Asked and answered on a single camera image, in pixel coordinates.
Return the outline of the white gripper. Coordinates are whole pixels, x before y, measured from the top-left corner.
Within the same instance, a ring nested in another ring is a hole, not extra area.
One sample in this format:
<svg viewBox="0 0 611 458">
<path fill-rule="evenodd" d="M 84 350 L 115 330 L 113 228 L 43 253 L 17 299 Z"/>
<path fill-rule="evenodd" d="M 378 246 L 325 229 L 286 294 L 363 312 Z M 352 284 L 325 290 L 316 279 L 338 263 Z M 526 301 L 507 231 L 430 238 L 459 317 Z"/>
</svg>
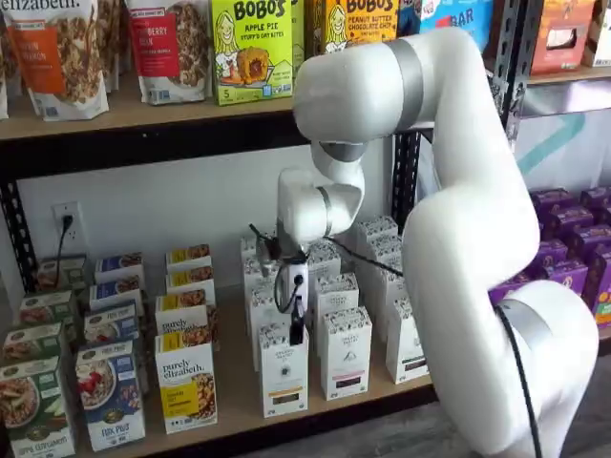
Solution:
<svg viewBox="0 0 611 458">
<path fill-rule="evenodd" d="M 283 263 L 278 272 L 278 309 L 281 313 L 290 314 L 290 345 L 299 345 L 303 342 L 308 292 L 307 263 L 297 261 Z"/>
</svg>

